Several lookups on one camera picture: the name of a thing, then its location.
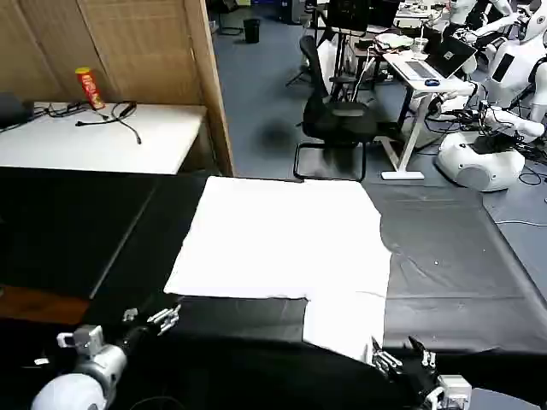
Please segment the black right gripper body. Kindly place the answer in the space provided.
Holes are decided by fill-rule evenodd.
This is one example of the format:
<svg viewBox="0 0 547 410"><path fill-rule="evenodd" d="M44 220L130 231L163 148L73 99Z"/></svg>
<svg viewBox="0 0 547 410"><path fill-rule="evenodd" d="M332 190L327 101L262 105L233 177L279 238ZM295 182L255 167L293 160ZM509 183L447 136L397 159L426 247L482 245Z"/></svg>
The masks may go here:
<svg viewBox="0 0 547 410"><path fill-rule="evenodd" d="M436 366L424 366L421 362L403 363L401 366L391 366L388 378L406 400L426 400L440 395Z"/></svg>

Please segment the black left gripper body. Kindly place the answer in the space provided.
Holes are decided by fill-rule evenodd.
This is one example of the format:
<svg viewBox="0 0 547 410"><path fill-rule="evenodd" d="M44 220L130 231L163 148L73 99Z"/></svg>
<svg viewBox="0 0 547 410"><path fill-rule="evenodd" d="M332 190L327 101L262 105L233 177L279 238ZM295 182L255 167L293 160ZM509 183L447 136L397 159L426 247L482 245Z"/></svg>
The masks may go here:
<svg viewBox="0 0 547 410"><path fill-rule="evenodd" d="M158 325L135 325L121 338L121 350L126 357L130 357L142 343L157 337L160 332L161 327Z"/></svg>

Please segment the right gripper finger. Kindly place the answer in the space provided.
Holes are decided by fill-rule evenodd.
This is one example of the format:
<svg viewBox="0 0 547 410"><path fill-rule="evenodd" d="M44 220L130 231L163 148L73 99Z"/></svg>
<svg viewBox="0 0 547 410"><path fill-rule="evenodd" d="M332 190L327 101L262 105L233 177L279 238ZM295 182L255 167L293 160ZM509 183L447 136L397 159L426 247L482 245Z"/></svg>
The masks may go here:
<svg viewBox="0 0 547 410"><path fill-rule="evenodd" d="M421 355L421 364L424 367L436 367L436 353L428 350L425 345L416 337L409 336L409 342L412 349Z"/></svg>
<svg viewBox="0 0 547 410"><path fill-rule="evenodd" d="M381 372L400 372L403 369L403 363L384 351L374 337L372 342L372 364Z"/></svg>

